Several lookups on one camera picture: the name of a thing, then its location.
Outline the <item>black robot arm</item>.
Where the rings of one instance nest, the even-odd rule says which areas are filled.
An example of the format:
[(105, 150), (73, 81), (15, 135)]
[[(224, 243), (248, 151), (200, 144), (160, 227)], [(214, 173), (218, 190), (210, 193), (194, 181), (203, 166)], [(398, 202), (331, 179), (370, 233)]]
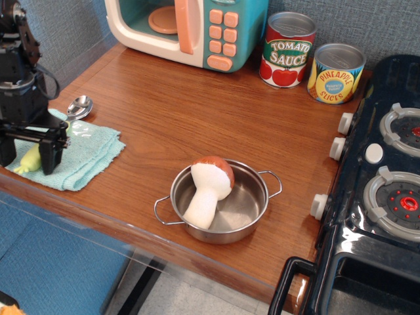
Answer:
[(45, 76), (51, 72), (39, 65), (39, 42), (30, 31), (26, 11), (18, 1), (1, 2), (1, 165), (16, 158), (14, 141), (39, 145), (41, 167), (51, 174), (68, 145), (66, 123), (48, 111), (49, 101), (60, 94), (47, 94)]

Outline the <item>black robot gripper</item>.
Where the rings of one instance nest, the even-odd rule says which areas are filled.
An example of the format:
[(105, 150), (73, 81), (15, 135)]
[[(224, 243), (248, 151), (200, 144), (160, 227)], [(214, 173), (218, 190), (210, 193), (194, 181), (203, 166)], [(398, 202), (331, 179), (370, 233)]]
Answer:
[(14, 140), (39, 144), (41, 167), (45, 175), (60, 164), (62, 151), (70, 144), (66, 123), (49, 113), (45, 76), (29, 73), (24, 79), (1, 83), (0, 163), (10, 165), (16, 158)]

